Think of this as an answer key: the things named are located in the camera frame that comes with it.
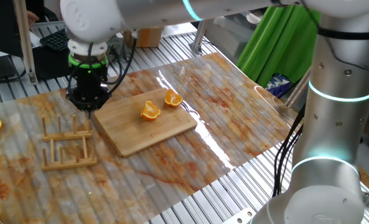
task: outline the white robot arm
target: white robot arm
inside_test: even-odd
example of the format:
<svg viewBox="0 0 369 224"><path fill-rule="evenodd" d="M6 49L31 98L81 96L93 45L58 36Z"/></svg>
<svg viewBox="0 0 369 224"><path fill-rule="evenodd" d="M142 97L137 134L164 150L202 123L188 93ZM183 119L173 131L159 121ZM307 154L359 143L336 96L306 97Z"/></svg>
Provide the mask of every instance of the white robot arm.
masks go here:
<svg viewBox="0 0 369 224"><path fill-rule="evenodd" d="M97 57L100 44L124 30L290 4L322 14L304 131L288 190L251 223L359 224L364 204L356 160L369 113L369 0L61 0L61 10L74 36L71 54L79 60L87 53L79 49L94 43Z"/></svg>

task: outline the green cloth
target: green cloth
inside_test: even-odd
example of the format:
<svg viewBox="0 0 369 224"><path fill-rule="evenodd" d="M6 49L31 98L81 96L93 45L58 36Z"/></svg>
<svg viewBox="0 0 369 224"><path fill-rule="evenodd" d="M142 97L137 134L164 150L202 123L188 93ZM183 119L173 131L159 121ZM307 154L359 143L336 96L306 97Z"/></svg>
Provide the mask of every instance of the green cloth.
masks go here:
<svg viewBox="0 0 369 224"><path fill-rule="evenodd" d="M312 12L317 20L319 13ZM303 7L269 7L237 66L266 88L280 73L297 83L311 66L317 28Z"/></svg>

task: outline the cardboard box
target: cardboard box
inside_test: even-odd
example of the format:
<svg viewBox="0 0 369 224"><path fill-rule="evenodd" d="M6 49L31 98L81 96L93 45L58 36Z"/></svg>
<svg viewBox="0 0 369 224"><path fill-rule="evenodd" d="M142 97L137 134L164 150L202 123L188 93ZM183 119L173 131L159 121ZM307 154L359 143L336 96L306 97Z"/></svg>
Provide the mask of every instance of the cardboard box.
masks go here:
<svg viewBox="0 0 369 224"><path fill-rule="evenodd" d="M159 47L161 42L163 27L147 28L139 30L136 47ZM124 39L128 48L133 44L130 31L124 32Z"/></svg>

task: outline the plastic sheet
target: plastic sheet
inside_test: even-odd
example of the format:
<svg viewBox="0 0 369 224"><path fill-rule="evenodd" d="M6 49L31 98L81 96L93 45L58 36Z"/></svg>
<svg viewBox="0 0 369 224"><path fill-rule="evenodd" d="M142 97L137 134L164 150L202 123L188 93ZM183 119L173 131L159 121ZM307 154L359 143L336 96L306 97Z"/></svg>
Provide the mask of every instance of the plastic sheet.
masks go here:
<svg viewBox="0 0 369 224"><path fill-rule="evenodd" d="M281 142L289 130L292 111L220 54L129 74L110 100L161 86L184 97L196 129L127 159L97 134L98 165L79 169L41 171L42 148L50 146L40 140L40 118L49 133L57 132L59 114L62 130L72 127L73 106L63 90L0 104L0 221L144 223ZM84 129L84 114L77 116ZM73 158L76 145L81 141L55 148Z"/></svg>

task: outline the keyboard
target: keyboard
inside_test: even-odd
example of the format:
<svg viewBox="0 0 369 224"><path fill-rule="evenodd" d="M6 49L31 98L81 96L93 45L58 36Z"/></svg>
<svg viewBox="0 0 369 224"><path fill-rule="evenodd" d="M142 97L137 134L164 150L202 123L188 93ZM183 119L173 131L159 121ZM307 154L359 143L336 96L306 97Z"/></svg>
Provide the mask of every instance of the keyboard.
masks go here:
<svg viewBox="0 0 369 224"><path fill-rule="evenodd" d="M50 47L51 49L60 52L68 47L69 38L65 29L50 34L40 40L40 43L44 46Z"/></svg>

